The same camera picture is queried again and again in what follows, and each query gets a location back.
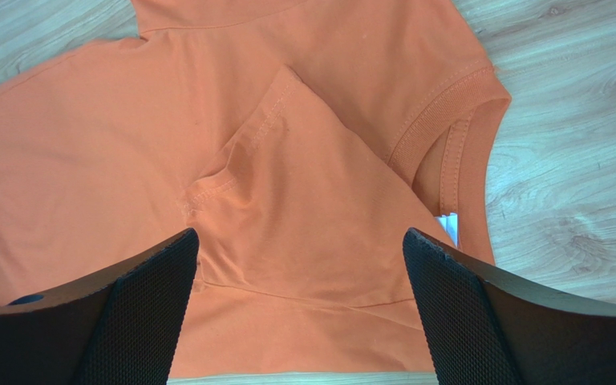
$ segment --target fabric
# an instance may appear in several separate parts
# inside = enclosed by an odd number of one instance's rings
[[[0,86],[0,304],[191,226],[170,375],[432,371],[401,251],[492,262],[509,95],[449,0],[135,0],[140,38]]]

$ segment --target seam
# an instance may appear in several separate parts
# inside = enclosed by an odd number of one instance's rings
[[[242,287],[239,287],[239,286],[222,285],[222,284],[219,284],[219,283],[209,282],[209,281],[206,281],[204,279],[202,279],[201,281],[204,284],[209,285],[209,286],[213,286],[213,287],[220,287],[220,288],[224,288],[224,289],[240,290],[240,291],[244,291],[246,293],[254,293],[254,294],[260,294],[260,295],[267,295],[268,297],[286,299],[286,300],[297,301],[297,302],[329,303],[329,304],[332,304],[332,305],[336,305],[336,306],[340,306],[340,307],[345,307],[347,309],[352,309],[352,310],[366,309],[368,307],[376,307],[376,306],[395,305],[396,303],[407,302],[407,301],[415,301],[414,298],[405,298],[405,299],[399,299],[399,300],[396,300],[396,301],[393,301],[393,302],[374,303],[374,304],[371,304],[371,305],[346,306],[346,305],[343,305],[343,304],[339,304],[337,302],[332,302],[332,301],[327,301],[327,300],[317,300],[316,301],[313,298],[289,297],[289,296],[285,296],[285,295],[266,293],[265,291],[245,289],[245,288],[242,288]]]
[[[479,75],[483,75],[485,72],[487,72],[489,70],[491,70],[491,67],[484,67],[484,68],[481,68],[480,70],[474,71],[473,73],[463,77],[462,79],[459,79],[452,86],[450,86],[446,91],[444,91],[444,93],[453,91],[455,88],[459,87],[460,85],[465,84],[466,82],[476,78]],[[429,113],[431,107],[434,106],[435,104],[438,104],[442,99],[443,99],[443,97],[439,97],[439,98],[434,99],[434,101],[431,104],[429,104],[426,108],[424,108],[424,111],[422,111],[422,113],[420,113],[418,115],[418,117],[417,117],[417,119],[415,119],[415,121],[417,121],[417,120],[419,120],[421,118],[424,118]],[[389,160],[387,162],[387,165],[391,166],[391,161],[394,158],[393,156],[395,155],[396,149],[397,148],[402,148],[410,140],[411,136],[408,136],[407,133],[409,132],[411,127],[412,126],[407,128],[406,132],[403,135],[401,135],[401,139],[399,140],[399,142],[395,146],[393,146],[394,151],[392,151],[391,154],[389,155]]]
[[[457,149],[457,158],[455,162],[455,172],[453,177],[453,192],[452,192],[452,210],[457,213],[458,207],[458,195],[457,190],[459,188],[460,183],[460,160],[462,159],[462,154],[464,152],[464,142],[467,140],[467,134],[469,131],[469,122],[472,121],[472,117],[474,116],[474,111],[476,109],[472,109],[469,112],[469,117],[464,121],[462,132],[460,133],[462,139],[460,140],[460,147]]]
[[[439,201],[440,201],[440,211],[441,211],[441,215],[445,215],[446,213],[446,209],[445,209],[445,178],[444,175],[446,174],[446,165],[448,164],[448,156],[450,154],[450,147],[451,147],[451,143],[452,143],[452,137],[453,134],[455,134],[455,130],[456,130],[456,124],[457,122],[453,123],[451,125],[451,127],[448,129],[448,138],[446,139],[446,148],[444,149],[444,159],[441,161],[441,188],[440,188],[440,196],[439,196]]]
[[[255,153],[255,150],[257,150],[258,147],[260,147],[263,139],[265,139],[266,134],[268,132],[270,132],[270,130],[273,129],[275,123],[278,120],[278,117],[282,115],[282,113],[284,112],[284,110],[286,108],[286,103],[283,103],[283,101],[287,101],[288,99],[291,98],[291,96],[296,91],[296,87],[295,86],[296,86],[296,80],[295,79],[291,79],[290,83],[287,84],[286,87],[284,87],[284,90],[282,90],[282,94],[280,95],[280,98],[278,99],[277,102],[275,102],[273,107],[270,109],[270,112],[265,117],[265,120],[263,121],[263,124],[261,124],[261,126],[256,131],[256,134],[253,136],[253,138],[251,140],[251,144],[249,145],[251,148],[247,149],[247,151],[246,151],[247,156],[252,156]],[[275,113],[275,110],[277,109],[277,106],[280,103],[282,103],[282,107],[280,108],[279,111],[277,111],[277,113]],[[200,213],[200,212],[204,211],[204,209],[203,208],[200,209],[200,207],[207,200],[209,200],[209,199],[211,199],[213,197],[217,197],[217,196],[221,195],[222,193],[228,192],[229,190],[231,190],[235,186],[237,186],[237,184],[238,184],[238,179],[237,179],[236,176],[233,176],[231,179],[227,180],[224,184],[221,184],[221,185],[219,185],[217,187],[214,187],[214,188],[208,188],[208,189],[198,193],[192,199],[192,204],[191,204],[191,206],[190,206],[190,208],[188,210],[188,215],[192,215],[195,212],[199,212]]]
[[[432,97],[432,95],[434,94],[434,92],[436,92],[439,88],[441,88],[443,85],[445,85],[446,83],[450,82],[457,74],[461,73],[462,71],[467,70],[468,68],[470,68],[471,66],[473,66],[474,64],[477,64],[479,61],[481,61],[482,59],[477,59],[473,62],[471,62],[470,64],[468,64],[467,66],[465,66],[464,68],[462,68],[461,70],[456,71],[454,74],[448,76],[443,82],[439,83],[439,85],[437,85],[436,87],[434,87],[431,91],[429,91],[429,93],[424,96],[424,99],[422,99],[421,102],[419,102],[416,106],[415,109],[412,111],[412,113],[405,119],[405,121],[403,122],[403,124],[400,125],[400,128],[398,129],[398,131],[396,132],[396,134],[394,135],[394,140],[396,140],[399,135],[401,133],[403,133],[403,131],[405,131],[406,126],[412,121],[412,119],[419,115],[419,112],[417,112],[417,110],[422,107],[428,100],[430,97]],[[386,161],[387,164],[388,162],[391,160],[392,156],[393,156],[393,152],[394,149],[397,147],[397,144],[391,144],[389,146],[388,149],[388,153],[385,156],[386,157]]]
[[[142,36],[142,35],[145,35],[145,34],[148,34],[148,33],[151,33],[151,32],[156,32],[158,30],[216,30],[216,29],[221,29],[221,28],[228,28],[228,27],[231,27],[231,26],[240,26],[242,24],[246,24],[246,23],[249,23],[249,22],[255,22],[255,21],[260,20],[262,18],[267,18],[269,16],[273,16],[273,15],[276,15],[276,14],[281,14],[281,13],[286,12],[288,10],[292,10],[293,8],[295,8],[297,6],[305,4],[307,2],[308,2],[308,0],[304,0],[302,2],[299,2],[299,3],[296,3],[296,4],[292,5],[292,6],[290,6],[289,8],[285,8],[284,10],[278,10],[278,11],[275,11],[275,12],[272,12],[272,13],[269,13],[269,14],[263,14],[261,16],[258,16],[257,18],[251,18],[250,20],[245,20],[243,22],[234,22],[232,24],[224,24],[224,25],[221,25],[221,26],[160,26],[160,27],[157,27],[157,28],[152,28],[150,30],[141,31],[141,32],[139,32],[139,34],[140,34],[140,36]]]
[[[255,150],[258,148],[258,146],[260,145],[260,142],[263,140],[263,138],[265,138],[265,134],[262,134],[263,130],[265,130],[265,132],[268,132],[272,126],[275,125],[275,120],[277,120],[277,117],[282,114],[282,112],[284,111],[284,107],[282,107],[282,109],[275,115],[275,108],[277,108],[278,104],[280,104],[285,96],[286,96],[286,92],[287,90],[289,90],[289,87],[291,87],[293,85],[293,81],[289,84],[286,85],[286,87],[284,87],[284,90],[282,90],[282,93],[280,94],[280,97],[278,99],[277,102],[275,102],[275,104],[273,104],[273,107],[270,108],[270,112],[268,113],[268,115],[265,117],[265,120],[263,121],[263,124],[261,124],[261,126],[258,128],[258,130],[256,130],[256,133],[253,135],[253,138],[251,140],[251,148],[249,150],[247,150],[247,154],[251,155],[253,152],[255,152]],[[270,118],[275,115],[274,119],[273,119],[273,123],[268,126],[268,123],[270,121]]]

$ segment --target white label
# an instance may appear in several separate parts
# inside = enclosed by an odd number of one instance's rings
[[[446,233],[452,239],[453,244],[457,246],[458,232],[460,230],[457,214],[450,213],[450,215],[436,217],[436,220],[441,224],[441,227],[446,230]]]

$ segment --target light wood surface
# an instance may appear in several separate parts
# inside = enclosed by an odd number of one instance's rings
[[[488,167],[497,264],[616,302],[616,0],[455,0],[513,95]],[[97,38],[136,36],[128,0],[1,0],[0,83]],[[345,385],[433,375],[284,374],[172,380]]]

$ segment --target orange t-shirt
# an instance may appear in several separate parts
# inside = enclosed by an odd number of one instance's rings
[[[135,0],[0,86],[0,304],[191,226],[172,377],[432,371],[401,242],[492,262],[509,95],[449,0]]]

